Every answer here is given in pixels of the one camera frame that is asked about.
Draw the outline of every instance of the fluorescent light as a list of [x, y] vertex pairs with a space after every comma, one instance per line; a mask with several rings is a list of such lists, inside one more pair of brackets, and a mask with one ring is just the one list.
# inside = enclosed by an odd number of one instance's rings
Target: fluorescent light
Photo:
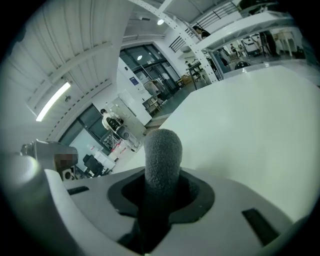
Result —
[[59, 97], [64, 94], [66, 90], [70, 87], [70, 84], [66, 82], [52, 97], [51, 99], [45, 104], [44, 108], [41, 110], [40, 114], [36, 118], [37, 122], [41, 122], [42, 119], [45, 117], [46, 113], [49, 109], [53, 106], [53, 104], [59, 99]]
[[158, 25], [162, 25], [164, 22], [165, 22], [165, 21], [164, 21], [163, 19], [159, 19], [158, 22], [157, 22], [157, 24], [158, 24]]

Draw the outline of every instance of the chair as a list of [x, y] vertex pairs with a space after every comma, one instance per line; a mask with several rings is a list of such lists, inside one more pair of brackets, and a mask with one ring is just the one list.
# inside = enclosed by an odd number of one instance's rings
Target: chair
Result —
[[99, 176], [104, 169], [104, 166], [100, 162], [98, 162], [93, 155], [86, 154], [83, 158], [83, 162], [84, 166], [86, 166], [91, 172], [93, 172], [93, 177]]

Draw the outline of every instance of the sign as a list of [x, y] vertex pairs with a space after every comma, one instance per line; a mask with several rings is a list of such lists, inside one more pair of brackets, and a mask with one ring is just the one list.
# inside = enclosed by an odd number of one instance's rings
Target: sign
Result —
[[130, 79], [131, 83], [133, 83], [134, 86], [139, 84], [139, 82], [137, 81], [137, 79], [134, 76], [129, 79]]

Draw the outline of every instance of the person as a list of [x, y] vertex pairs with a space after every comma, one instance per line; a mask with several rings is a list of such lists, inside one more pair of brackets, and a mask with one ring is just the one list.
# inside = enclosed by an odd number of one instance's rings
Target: person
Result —
[[102, 115], [102, 125], [107, 130], [110, 130], [110, 126], [107, 122], [107, 118], [116, 119], [116, 120], [120, 121], [121, 123], [124, 122], [123, 120], [121, 120], [120, 116], [118, 116], [116, 113], [114, 113], [114, 112], [108, 113], [104, 108], [100, 110], [100, 113]]
[[192, 67], [192, 65], [191, 65], [187, 60], [185, 61], [185, 64], [186, 64], [189, 68]]
[[239, 55], [238, 55], [238, 52], [237, 52], [237, 49], [234, 47], [234, 45], [231, 43], [230, 44], [230, 48], [231, 48], [231, 51], [233, 52], [233, 53], [236, 53], [236, 56], [239, 58]]
[[201, 35], [202, 39], [207, 38], [208, 36], [210, 36], [211, 34], [204, 30], [203, 28], [199, 27], [199, 26], [194, 26], [193, 29], [199, 34]]

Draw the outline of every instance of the table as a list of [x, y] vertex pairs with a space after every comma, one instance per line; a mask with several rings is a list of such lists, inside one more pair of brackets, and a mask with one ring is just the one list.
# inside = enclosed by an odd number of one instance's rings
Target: table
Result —
[[[283, 66], [192, 92], [160, 128], [181, 139], [182, 167], [240, 182], [293, 221], [318, 198], [320, 90]], [[144, 165], [142, 148], [126, 170]]]
[[197, 90], [197, 85], [196, 85], [196, 81], [194, 79], [194, 76], [192, 74], [192, 71], [194, 71], [196, 68], [199, 68], [199, 66], [201, 66], [201, 62], [197, 61], [195, 64], [193, 64], [191, 67], [188, 68], [192, 82], [194, 84], [194, 88]]

